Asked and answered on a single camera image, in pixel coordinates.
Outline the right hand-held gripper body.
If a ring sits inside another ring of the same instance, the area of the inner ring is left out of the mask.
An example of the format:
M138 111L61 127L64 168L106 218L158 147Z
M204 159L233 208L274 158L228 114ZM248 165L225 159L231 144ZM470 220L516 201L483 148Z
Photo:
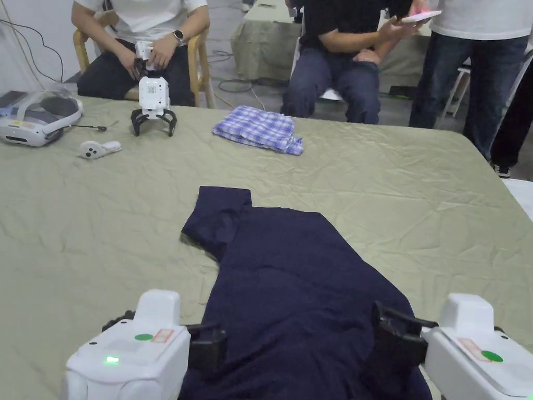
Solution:
M452 293L439 325L424 328L422 368L445 399L531 399L532 354L496 329L492 305Z

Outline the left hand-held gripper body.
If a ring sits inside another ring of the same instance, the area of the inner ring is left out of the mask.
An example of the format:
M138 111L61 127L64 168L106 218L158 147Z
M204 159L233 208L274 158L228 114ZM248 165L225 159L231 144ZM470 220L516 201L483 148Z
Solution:
M135 317L84 343L67 361L65 399L176 399L190 334L177 292L143 293Z

